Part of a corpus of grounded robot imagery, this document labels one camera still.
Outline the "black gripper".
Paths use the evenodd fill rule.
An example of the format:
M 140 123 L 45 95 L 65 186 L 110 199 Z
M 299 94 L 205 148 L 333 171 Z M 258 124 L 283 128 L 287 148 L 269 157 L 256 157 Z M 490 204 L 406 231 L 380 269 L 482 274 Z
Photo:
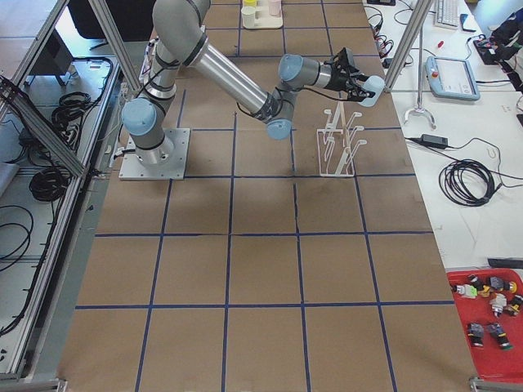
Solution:
M 370 101 L 375 96 L 373 91 L 357 89 L 358 83 L 365 83 L 369 76 L 358 71 L 354 65 L 334 62 L 330 65 L 331 74 L 328 83 L 330 91 L 344 91 L 346 100 L 353 102 Z

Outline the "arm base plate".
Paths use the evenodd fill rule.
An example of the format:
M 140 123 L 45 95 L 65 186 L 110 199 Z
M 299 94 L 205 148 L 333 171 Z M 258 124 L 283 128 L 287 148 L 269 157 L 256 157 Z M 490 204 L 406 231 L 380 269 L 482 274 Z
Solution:
M 156 149 L 143 150 L 136 147 L 129 136 L 127 148 L 119 171 L 121 180 L 183 180 L 190 144 L 189 128 L 164 130 L 163 143 Z

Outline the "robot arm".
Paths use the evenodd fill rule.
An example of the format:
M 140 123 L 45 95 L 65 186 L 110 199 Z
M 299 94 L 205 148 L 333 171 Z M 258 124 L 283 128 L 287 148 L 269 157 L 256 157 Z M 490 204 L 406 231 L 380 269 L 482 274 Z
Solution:
M 289 136 L 298 92 L 312 87 L 345 92 L 347 100 L 364 107 L 375 105 L 384 89 L 382 78 L 364 75 L 352 51 L 343 48 L 319 62 L 305 56 L 285 54 L 278 68 L 279 83 L 272 92 L 256 84 L 209 41 L 202 26 L 211 7 L 209 1 L 157 1 L 152 11 L 158 34 L 152 68 L 138 97 L 123 107 L 122 120 L 135 144 L 139 163 L 156 166 L 172 160 L 175 145 L 162 127 L 176 94 L 181 66 L 195 69 L 218 85 L 248 116 L 264 123 L 276 140 Z

